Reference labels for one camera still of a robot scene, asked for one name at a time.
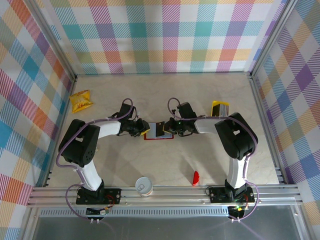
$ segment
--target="yellow snack bag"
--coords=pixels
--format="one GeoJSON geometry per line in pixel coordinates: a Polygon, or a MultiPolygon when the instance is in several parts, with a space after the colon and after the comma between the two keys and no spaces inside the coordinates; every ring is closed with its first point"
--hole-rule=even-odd
{"type": "Polygon", "coordinates": [[[71,96],[69,99],[72,103],[72,113],[79,112],[83,109],[90,107],[93,103],[90,102],[90,90],[84,90],[77,92],[71,96]]]}

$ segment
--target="plaid fabric backdrop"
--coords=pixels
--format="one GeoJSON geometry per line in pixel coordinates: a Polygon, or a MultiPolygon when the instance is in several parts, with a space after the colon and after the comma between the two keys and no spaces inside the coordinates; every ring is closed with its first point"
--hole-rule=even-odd
{"type": "Polygon", "coordinates": [[[44,180],[71,81],[22,0],[0,6],[0,240],[44,180]]]}
{"type": "Polygon", "coordinates": [[[257,74],[289,181],[320,239],[320,0],[300,0],[257,74]]]}
{"type": "Polygon", "coordinates": [[[78,74],[248,70],[285,1],[37,0],[78,74]]]}

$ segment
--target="black mounting plate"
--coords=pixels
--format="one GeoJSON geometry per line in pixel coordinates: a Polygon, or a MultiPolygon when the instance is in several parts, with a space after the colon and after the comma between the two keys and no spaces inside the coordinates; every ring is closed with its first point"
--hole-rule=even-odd
{"type": "Polygon", "coordinates": [[[210,203],[212,204],[221,204],[221,203],[246,203],[247,199],[245,195],[248,197],[248,203],[255,202],[255,196],[253,195],[253,190],[251,187],[247,187],[246,191],[241,193],[239,197],[236,197],[233,201],[228,197],[226,193],[226,189],[224,187],[214,187],[210,186],[207,188],[206,193],[209,192],[210,203]]]}
{"type": "Polygon", "coordinates": [[[120,188],[104,188],[103,200],[97,200],[85,194],[82,188],[77,191],[75,204],[77,205],[118,205],[121,199],[120,188]]]}

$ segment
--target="marble floor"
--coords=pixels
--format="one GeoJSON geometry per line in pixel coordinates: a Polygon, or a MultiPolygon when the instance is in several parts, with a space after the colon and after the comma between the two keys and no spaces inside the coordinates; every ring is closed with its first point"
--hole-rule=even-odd
{"type": "MultiPolygon", "coordinates": [[[[149,123],[168,121],[167,101],[189,102],[197,115],[209,115],[213,100],[229,102],[229,113],[239,112],[259,139],[251,158],[248,180],[256,184],[277,184],[278,178],[258,111],[244,73],[102,75],[80,77],[75,93],[91,91],[91,107],[78,113],[68,109],[62,136],[73,119],[90,121],[119,111],[122,100],[131,98],[142,119],[149,123]]],[[[194,171],[201,185],[222,185],[229,170],[229,156],[217,134],[193,134],[168,140],[144,140],[130,135],[111,135],[98,141],[94,164],[106,186],[134,186],[138,178],[149,177],[154,185],[190,185],[194,171]]],[[[50,187],[79,183],[69,168],[54,165],[50,187]]]]}

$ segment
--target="red object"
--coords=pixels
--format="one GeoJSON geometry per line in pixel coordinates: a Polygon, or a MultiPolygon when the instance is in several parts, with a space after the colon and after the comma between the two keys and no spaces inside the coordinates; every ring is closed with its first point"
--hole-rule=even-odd
{"type": "Polygon", "coordinates": [[[197,171],[194,171],[192,185],[195,186],[199,182],[200,176],[197,171]]]}

